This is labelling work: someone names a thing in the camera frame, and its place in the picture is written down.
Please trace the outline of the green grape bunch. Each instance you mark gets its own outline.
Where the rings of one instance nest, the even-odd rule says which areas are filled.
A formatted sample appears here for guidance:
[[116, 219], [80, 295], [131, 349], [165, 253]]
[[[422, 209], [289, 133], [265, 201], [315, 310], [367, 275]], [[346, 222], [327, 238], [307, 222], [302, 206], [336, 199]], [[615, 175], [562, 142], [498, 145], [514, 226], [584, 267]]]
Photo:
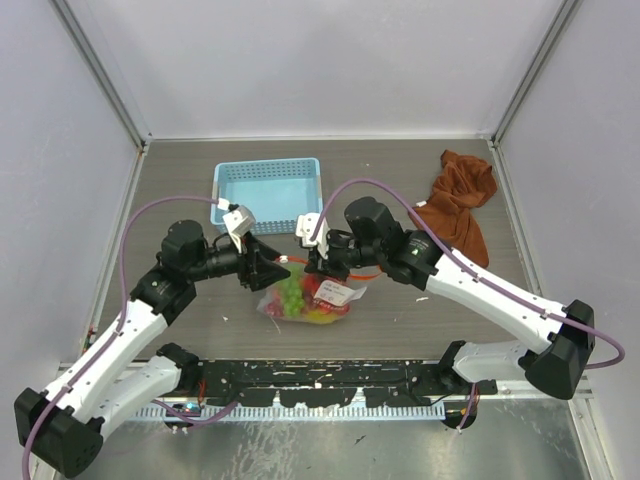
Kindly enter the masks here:
[[277, 291], [285, 317], [297, 317], [305, 307], [302, 271], [291, 270], [290, 276], [277, 284]]

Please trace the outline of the clear zip top bag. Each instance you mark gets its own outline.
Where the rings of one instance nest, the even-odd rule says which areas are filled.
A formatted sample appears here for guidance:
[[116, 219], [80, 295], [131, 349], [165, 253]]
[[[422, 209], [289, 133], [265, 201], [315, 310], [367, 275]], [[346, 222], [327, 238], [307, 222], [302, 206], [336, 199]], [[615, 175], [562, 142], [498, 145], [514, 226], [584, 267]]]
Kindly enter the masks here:
[[305, 307], [297, 317], [285, 317], [277, 291], [279, 281], [265, 290], [257, 304], [257, 311], [272, 320], [332, 324], [347, 316], [352, 304], [364, 296], [369, 284], [382, 275], [379, 267], [367, 267], [363, 272], [351, 273], [345, 281], [341, 281], [321, 274], [307, 273], [306, 261], [298, 257], [281, 256], [279, 262], [290, 272], [294, 269], [302, 271]]

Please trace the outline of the light blue plastic basket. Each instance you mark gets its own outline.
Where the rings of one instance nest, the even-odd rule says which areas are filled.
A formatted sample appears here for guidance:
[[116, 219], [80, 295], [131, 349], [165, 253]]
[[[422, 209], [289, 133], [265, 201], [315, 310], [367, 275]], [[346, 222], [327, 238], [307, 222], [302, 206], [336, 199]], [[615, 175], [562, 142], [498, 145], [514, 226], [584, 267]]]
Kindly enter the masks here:
[[212, 195], [247, 207], [256, 235], [293, 234], [299, 216], [323, 210], [320, 163], [312, 157], [220, 163]]

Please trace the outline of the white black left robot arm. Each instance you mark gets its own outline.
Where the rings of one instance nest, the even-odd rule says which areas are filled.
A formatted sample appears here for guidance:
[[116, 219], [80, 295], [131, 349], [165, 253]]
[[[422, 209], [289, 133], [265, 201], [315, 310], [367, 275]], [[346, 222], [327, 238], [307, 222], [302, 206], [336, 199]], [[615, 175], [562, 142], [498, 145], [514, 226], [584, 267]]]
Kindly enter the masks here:
[[194, 220], [171, 225], [155, 265], [126, 294], [120, 314], [103, 335], [46, 388], [27, 388], [16, 398], [25, 478], [32, 455], [67, 478], [77, 476], [137, 409], [166, 393], [198, 391], [200, 359], [174, 343], [161, 347], [141, 372], [122, 384], [116, 380], [195, 299], [196, 282], [234, 275], [242, 287], [260, 291], [289, 277], [278, 261], [280, 252], [251, 232], [229, 239], [223, 246], [207, 242]]

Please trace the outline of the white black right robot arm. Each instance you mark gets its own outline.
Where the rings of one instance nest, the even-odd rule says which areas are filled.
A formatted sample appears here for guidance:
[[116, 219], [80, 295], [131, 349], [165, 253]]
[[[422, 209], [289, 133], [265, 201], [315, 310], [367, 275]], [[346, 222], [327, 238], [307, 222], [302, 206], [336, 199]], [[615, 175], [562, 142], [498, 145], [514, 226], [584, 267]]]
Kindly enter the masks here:
[[595, 347], [591, 306], [527, 292], [427, 232], [403, 228], [372, 197], [353, 201], [344, 217], [346, 231], [329, 228], [317, 213], [298, 217], [307, 272], [344, 280], [355, 268], [377, 266], [393, 281], [448, 298], [513, 336], [511, 342], [452, 342], [439, 363], [444, 390], [459, 394], [485, 380], [525, 379], [556, 399], [574, 396]]

